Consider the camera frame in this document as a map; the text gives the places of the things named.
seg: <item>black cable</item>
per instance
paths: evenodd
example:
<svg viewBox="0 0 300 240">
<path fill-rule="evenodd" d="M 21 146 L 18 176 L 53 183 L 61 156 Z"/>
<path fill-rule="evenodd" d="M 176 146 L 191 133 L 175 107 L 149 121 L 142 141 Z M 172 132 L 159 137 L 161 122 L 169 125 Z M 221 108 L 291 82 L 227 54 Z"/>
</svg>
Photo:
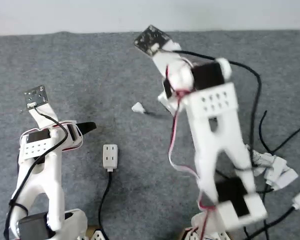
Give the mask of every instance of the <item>black cable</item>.
<svg viewBox="0 0 300 240">
<path fill-rule="evenodd" d="M 31 172 L 33 171 L 33 169 L 35 168 L 35 166 L 36 166 L 38 163 L 40 163 L 40 162 L 44 159 L 44 157 L 45 157 L 47 154 L 51 153 L 53 150 L 55 150 L 56 148 L 58 148 L 58 147 L 59 147 L 61 144 L 63 144 L 63 143 L 67 140 L 67 138 L 68 138 L 68 131 L 66 130 L 66 128 L 65 128 L 64 126 L 62 126 L 58 121 L 54 120 L 52 117 L 50 117 L 50 116 L 48 116 L 48 115 L 45 115 L 45 114 L 39 112 L 36 108 L 35 108 L 35 110 L 36 110 L 36 112 L 37 112 L 39 115 L 45 117 L 46 119 L 51 120 L 51 121 L 54 122 L 56 125 L 58 125 L 58 126 L 64 131 L 65 136 L 64 136 L 64 138 L 63 138 L 60 142 L 58 142 L 56 145 L 54 145 L 53 147 L 51 147 L 50 149 L 48 149 L 46 152 L 44 152 L 40 157 L 38 157 L 38 158 L 33 162 L 33 164 L 30 166 L 28 172 L 26 173 L 26 175 L 25 175 L 23 181 L 21 182 L 21 184 L 20 184 L 18 190 L 15 192 L 13 198 L 9 201 L 9 206 L 10 206 L 10 207 L 9 207 L 9 211 L 8 211 L 8 213 L 7 213 L 7 215 L 6 215 L 5 225 L 4 225 L 4 231 L 3 231 L 3 236 L 4 236 L 5 240 L 9 240 L 9 225 L 10 225 L 10 218 L 11 218 L 12 211 L 13 211 L 14 207 L 16 206 L 16 201 L 17 201 L 17 199 L 18 199 L 18 197 L 19 197 L 19 195 L 20 195 L 22 189 L 23 189 L 24 186 L 26 185 L 26 182 L 27 182 L 28 178 L 30 177 Z"/>
<path fill-rule="evenodd" d="M 104 227 L 102 226 L 102 223 L 101 223 L 102 222 L 101 221 L 101 209 L 102 209 L 102 204 L 104 203 L 104 200 L 105 200 L 105 198 L 106 198 L 106 196 L 107 196 L 107 194 L 109 192 L 110 186 L 111 186 L 111 181 L 112 181 L 112 172 L 111 171 L 108 172 L 108 176 L 109 176 L 109 178 L 108 178 L 108 184 L 107 184 L 106 189 L 105 189 L 105 191 L 103 193 L 103 196 L 102 196 L 102 199 L 101 199 L 101 202 L 100 202 L 100 205 L 99 205 L 99 209 L 98 209 L 99 227 L 100 227 L 100 229 L 102 231 L 102 234 L 104 235 L 104 237 L 105 237 L 106 240 L 108 240 L 109 238 L 106 235 Z"/>
<path fill-rule="evenodd" d="M 272 152 L 275 153 L 276 151 L 281 149 L 290 139 L 292 139 L 299 132 L 300 132 L 300 128 L 296 130 L 294 133 L 292 133 L 289 137 L 287 137 L 287 139 L 284 140 L 279 146 L 277 146 Z"/>
<path fill-rule="evenodd" d="M 270 189 L 270 188 L 271 188 L 270 185 L 268 185 L 268 184 L 265 184 L 265 185 L 264 185 L 264 191 L 263 191 L 263 193 L 262 193 L 262 202 L 263 202 L 263 205 L 265 205 L 267 190 Z M 268 226 L 268 225 L 267 225 L 267 220 L 266 220 L 266 219 L 263 220 L 263 226 L 264 226 L 265 228 Z M 266 239 L 266 240 L 269 240 L 270 238 L 269 238 L 269 232 L 268 232 L 268 229 L 267 229 L 267 228 L 264 230 L 264 234 L 265 234 L 265 239 Z"/>
<path fill-rule="evenodd" d="M 276 153 L 276 151 L 278 151 L 279 149 L 281 149 L 284 145 L 286 145 L 287 142 L 289 142 L 289 140 L 291 140 L 295 135 L 297 135 L 300 132 L 300 128 L 297 129 L 295 132 L 293 132 L 290 136 L 288 136 L 279 146 L 277 146 L 274 150 L 270 150 L 270 148 L 267 146 L 267 144 L 264 141 L 263 135 L 262 135 L 262 124 L 264 122 L 264 119 L 267 115 L 267 110 L 264 111 L 263 116 L 260 120 L 259 123 L 259 138 L 260 141 L 262 143 L 262 145 L 264 146 L 264 148 L 267 150 L 268 153 L 274 155 Z"/>
<path fill-rule="evenodd" d="M 207 56 L 207 55 L 203 55 L 203 54 L 199 54 L 196 52 L 192 52 L 192 51 L 183 51 L 183 50 L 175 50 L 173 51 L 174 53 L 177 54 L 187 54 L 187 55 L 192 55 L 192 56 L 196 56 L 202 59 L 208 59 L 208 60 L 215 60 L 215 57 L 212 56 Z M 253 101 L 253 105 L 252 105 L 252 111 L 251 111 L 251 120 L 250 120 L 250 133 L 249 133 L 249 154 L 250 154 L 250 161 L 251 161 L 251 165 L 253 167 L 256 166 L 256 164 L 253 161 L 253 149 L 254 149 L 254 145 L 255 145 L 255 133 L 254 133 L 254 129 L 255 129 L 255 119 L 256 119 L 256 111 L 257 111 L 257 107 L 258 107 L 258 103 L 259 103 L 259 98 L 261 95 L 261 89 L 262 89 L 262 82 L 261 82 L 261 77 L 259 75 L 259 73 L 257 73 L 255 70 L 253 70 L 251 67 L 242 64 L 240 62 L 236 62 L 236 61 L 229 61 L 230 64 L 244 68 L 246 70 L 248 70 L 250 73 L 252 73 L 257 80 L 258 83 L 258 87 L 257 87 L 257 91 L 254 97 L 254 101 Z"/>
<path fill-rule="evenodd" d="M 283 214 L 281 217 L 279 217 L 277 220 L 274 220 L 270 223 L 267 224 L 266 227 L 262 227 L 260 229 L 258 229 L 257 231 L 255 231 L 254 233 L 252 233 L 250 235 L 250 237 L 245 238 L 244 240 L 251 240 L 253 238 L 255 238 L 256 236 L 258 236 L 259 234 L 263 233 L 266 229 L 272 228 L 275 225 L 281 223 L 284 219 L 286 219 L 290 214 L 292 214 L 294 212 L 294 210 L 296 210 L 293 206 L 291 208 L 289 208 L 289 210 Z"/>
<path fill-rule="evenodd" d="M 246 227 L 246 226 L 243 227 L 243 231 L 244 231 L 245 236 L 246 236 L 247 238 L 249 238 L 250 235 L 249 235 L 249 233 L 248 233 L 248 231 L 247 231 L 247 227 Z"/>
<path fill-rule="evenodd" d="M 267 144 L 265 143 L 264 138 L 263 138 L 263 136 L 262 136 L 262 123 L 264 122 L 264 119 L 265 119 L 265 117 L 266 117 L 266 115 L 267 115 L 267 112 L 268 112 L 267 110 L 264 111 L 263 116 L 262 116 L 262 118 L 261 118 L 261 120 L 260 120 L 260 122 L 259 122 L 259 138 L 260 138 L 260 141 L 261 141 L 263 147 L 266 149 L 266 151 L 267 151 L 268 153 L 272 154 L 272 151 L 269 149 L 269 147 L 268 147 Z"/>
</svg>

